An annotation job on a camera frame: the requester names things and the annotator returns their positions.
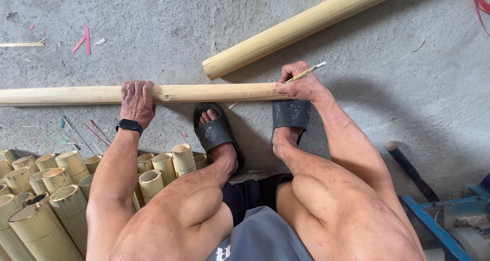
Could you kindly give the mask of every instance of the gray concrete floor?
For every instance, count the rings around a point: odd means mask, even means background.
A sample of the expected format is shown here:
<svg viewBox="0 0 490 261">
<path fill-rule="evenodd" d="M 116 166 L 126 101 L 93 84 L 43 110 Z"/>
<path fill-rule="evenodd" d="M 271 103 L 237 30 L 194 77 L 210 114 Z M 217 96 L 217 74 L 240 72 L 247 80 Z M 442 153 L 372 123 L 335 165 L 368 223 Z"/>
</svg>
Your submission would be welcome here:
<svg viewBox="0 0 490 261">
<path fill-rule="evenodd" d="M 2 89 L 119 85 L 131 79 L 207 83 L 202 60 L 320 1 L 1 0 L 2 43 L 46 38 L 45 47 L 0 50 Z M 8 13 L 17 14 L 7 19 Z M 84 46 L 71 52 L 85 24 L 92 44 L 107 40 L 90 56 Z M 270 82 L 284 64 L 327 61 L 319 78 L 376 145 L 397 193 L 421 198 L 384 149 L 386 140 L 401 145 L 426 182 L 450 198 L 490 171 L 489 42 L 473 0 L 388 0 L 214 82 Z M 228 113 L 247 160 L 245 172 L 286 170 L 269 145 L 271 104 L 242 102 Z M 202 151 L 191 123 L 195 106 L 157 105 L 139 149 L 168 152 L 186 141 Z M 112 141 L 119 119 L 115 105 L 0 108 L 0 148 L 15 147 L 23 156 L 74 150 L 58 142 L 84 143 L 74 130 L 60 129 L 62 113 L 88 143 L 82 146 L 84 158 L 107 150 L 83 123 L 91 127 L 94 120 Z M 300 146 L 329 157 L 316 111 Z"/>
</svg>

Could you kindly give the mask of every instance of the yellow pencil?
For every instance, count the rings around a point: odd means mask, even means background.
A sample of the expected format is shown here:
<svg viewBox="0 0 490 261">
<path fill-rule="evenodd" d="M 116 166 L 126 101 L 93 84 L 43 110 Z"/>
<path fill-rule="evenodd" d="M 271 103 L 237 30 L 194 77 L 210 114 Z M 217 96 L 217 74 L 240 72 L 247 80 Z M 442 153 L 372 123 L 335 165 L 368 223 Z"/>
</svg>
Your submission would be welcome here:
<svg viewBox="0 0 490 261">
<path fill-rule="evenodd" d="M 326 64 L 327 64 L 327 62 L 323 61 L 322 63 L 320 63 L 320 64 L 318 64 L 318 65 L 316 65 L 316 66 L 314 66 L 314 67 L 312 67 L 312 68 L 310 68 L 310 69 L 308 69 L 308 70 L 306 70 L 306 71 L 304 71 L 304 72 L 302 72 L 302 73 L 298 74 L 297 76 L 295 76 L 295 77 L 293 77 L 293 78 L 291 78 L 291 79 L 289 79 L 289 80 L 288 80 L 288 81 L 286 81 L 284 84 L 289 83 L 289 82 L 291 82 L 291 81 L 295 81 L 295 80 L 297 80 L 297 79 L 300 79 L 300 78 L 302 78 L 303 76 L 305 76 L 305 75 L 307 75 L 307 74 L 309 74 L 309 73 L 312 73 L 312 72 L 314 72 L 315 70 L 317 70 L 317 69 L 319 69 L 319 68 L 321 68 L 321 67 L 325 66 Z"/>
</svg>

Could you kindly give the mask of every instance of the bamboo tube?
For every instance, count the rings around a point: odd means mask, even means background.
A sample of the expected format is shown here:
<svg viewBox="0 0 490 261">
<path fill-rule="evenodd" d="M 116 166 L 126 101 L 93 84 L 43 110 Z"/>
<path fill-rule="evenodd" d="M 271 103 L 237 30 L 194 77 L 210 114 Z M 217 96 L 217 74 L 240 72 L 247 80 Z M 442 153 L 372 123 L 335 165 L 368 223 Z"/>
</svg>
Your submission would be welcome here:
<svg viewBox="0 0 490 261">
<path fill-rule="evenodd" d="M 92 186 L 92 180 L 94 179 L 94 175 L 88 175 L 81 179 L 78 182 L 78 186 L 80 187 L 80 190 L 82 190 L 83 196 L 85 196 L 85 199 L 88 201 L 89 200 L 89 195 L 90 195 L 90 186 Z"/>
<path fill-rule="evenodd" d="M 275 91 L 276 83 L 155 85 L 153 102 L 259 101 L 292 99 Z M 121 86 L 0 90 L 0 107 L 117 104 Z"/>
<path fill-rule="evenodd" d="M 182 143 L 172 149 L 172 161 L 179 177 L 196 170 L 191 145 Z"/>
<path fill-rule="evenodd" d="M 202 62 L 214 80 L 386 0 L 325 0 Z"/>
<path fill-rule="evenodd" d="M 153 153 L 146 153 L 141 156 L 138 156 L 137 164 L 138 164 L 138 172 L 143 174 L 146 171 L 153 170 L 153 164 L 151 160 L 155 157 Z"/>
<path fill-rule="evenodd" d="M 56 157 L 56 163 L 60 167 L 65 167 L 70 177 L 87 170 L 87 166 L 85 166 L 85 164 L 83 163 L 82 155 L 78 150 L 69 151 L 59 155 L 58 157 Z"/>
<path fill-rule="evenodd" d="M 0 154 L 2 154 L 3 158 L 10 164 L 12 164 L 16 160 L 14 153 L 12 153 L 12 151 L 8 149 L 0 151 Z"/>
<path fill-rule="evenodd" d="M 43 182 L 50 194 L 73 183 L 64 167 L 57 167 L 44 173 Z"/>
<path fill-rule="evenodd" d="M 85 166 L 87 166 L 87 169 L 89 170 L 89 174 L 95 174 L 95 170 L 97 169 L 97 166 L 101 162 L 101 159 L 102 159 L 102 155 L 98 155 L 98 156 L 90 157 L 83 162 Z"/>
<path fill-rule="evenodd" d="M 0 196 L 12 194 L 12 191 L 7 184 L 0 184 Z"/>
<path fill-rule="evenodd" d="M 16 195 L 16 199 L 17 201 L 22 205 L 24 206 L 24 203 L 29 200 L 29 199 L 32 199 L 34 197 L 34 195 L 32 194 L 32 192 L 24 192 L 24 193 L 20 193 L 20 194 L 17 194 Z"/>
<path fill-rule="evenodd" d="M 26 156 L 26 157 L 16 159 L 14 162 L 12 162 L 12 166 L 14 167 L 14 169 L 20 169 L 23 167 L 32 167 L 34 173 L 39 172 L 39 168 L 37 168 L 37 164 L 33 156 Z"/>
<path fill-rule="evenodd" d="M 39 170 L 44 170 L 48 168 L 57 168 L 58 164 L 56 163 L 56 154 L 46 154 L 36 160 L 36 165 Z"/>
<path fill-rule="evenodd" d="M 29 177 L 29 184 L 31 185 L 36 195 L 47 192 L 46 185 L 43 182 L 43 175 L 50 170 L 52 170 L 52 168 L 43 169 Z"/>
<path fill-rule="evenodd" d="M 25 207 L 9 224 L 38 261 L 84 260 L 47 202 Z"/>
<path fill-rule="evenodd" d="M 50 204 L 83 257 L 87 253 L 87 200 L 77 184 L 58 189 L 50 196 Z"/>
<path fill-rule="evenodd" d="M 200 154 L 194 156 L 195 168 L 196 170 L 203 169 L 209 165 L 208 155 Z"/>
<path fill-rule="evenodd" d="M 13 194 L 0 196 L 0 244 L 13 261 L 36 261 L 8 223 L 8 219 L 22 208 L 18 196 Z"/>
<path fill-rule="evenodd" d="M 5 251 L 3 246 L 0 246 L 0 260 L 1 261 L 12 261 L 12 258 L 8 255 L 8 253 Z"/>
<path fill-rule="evenodd" d="M 162 173 L 158 170 L 149 170 L 141 174 L 139 183 L 145 205 L 164 187 Z"/>
<path fill-rule="evenodd" d="M 172 153 L 156 155 L 151 162 L 153 163 L 153 168 L 162 173 L 163 184 L 165 186 L 168 186 L 171 181 L 177 179 L 174 162 L 172 161 Z"/>
<path fill-rule="evenodd" d="M 5 175 L 10 190 L 12 190 L 14 194 L 31 191 L 34 192 L 29 183 L 29 177 L 38 171 L 39 170 L 37 170 L 37 167 L 33 168 L 26 166 Z"/>
<path fill-rule="evenodd" d="M 29 198 L 24 202 L 24 206 L 30 206 L 39 204 L 40 202 L 47 202 L 50 199 L 50 194 L 47 192 L 43 192 L 35 197 Z"/>
<path fill-rule="evenodd" d="M 133 206 L 135 208 L 135 211 L 139 211 L 144 207 L 144 199 L 143 199 L 143 194 L 141 192 L 141 186 L 140 186 L 140 176 L 141 174 L 138 175 L 138 181 L 136 181 L 136 186 L 134 187 L 134 192 L 133 192 Z"/>
<path fill-rule="evenodd" d="M 14 167 L 6 159 L 0 160 L 0 178 L 14 171 Z"/>
<path fill-rule="evenodd" d="M 73 183 L 78 183 L 78 182 L 80 182 L 81 179 L 83 179 L 84 177 L 86 177 L 88 175 L 90 175 L 90 173 L 89 173 L 89 170 L 87 169 L 80 174 L 77 174 L 75 176 L 71 176 L 71 181 Z"/>
</svg>

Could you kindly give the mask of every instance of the smartwatch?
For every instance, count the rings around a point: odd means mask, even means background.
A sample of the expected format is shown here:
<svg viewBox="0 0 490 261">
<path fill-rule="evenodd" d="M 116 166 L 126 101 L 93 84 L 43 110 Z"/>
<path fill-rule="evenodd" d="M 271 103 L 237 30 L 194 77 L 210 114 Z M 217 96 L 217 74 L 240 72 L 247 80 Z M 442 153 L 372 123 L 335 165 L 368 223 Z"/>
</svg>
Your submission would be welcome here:
<svg viewBox="0 0 490 261">
<path fill-rule="evenodd" d="M 141 134 L 143 134 L 143 127 L 138 121 L 123 118 L 119 120 L 118 125 L 116 125 L 116 132 L 119 130 L 119 127 L 127 130 L 138 131 L 138 133 L 140 133 L 140 136 Z"/>
</svg>

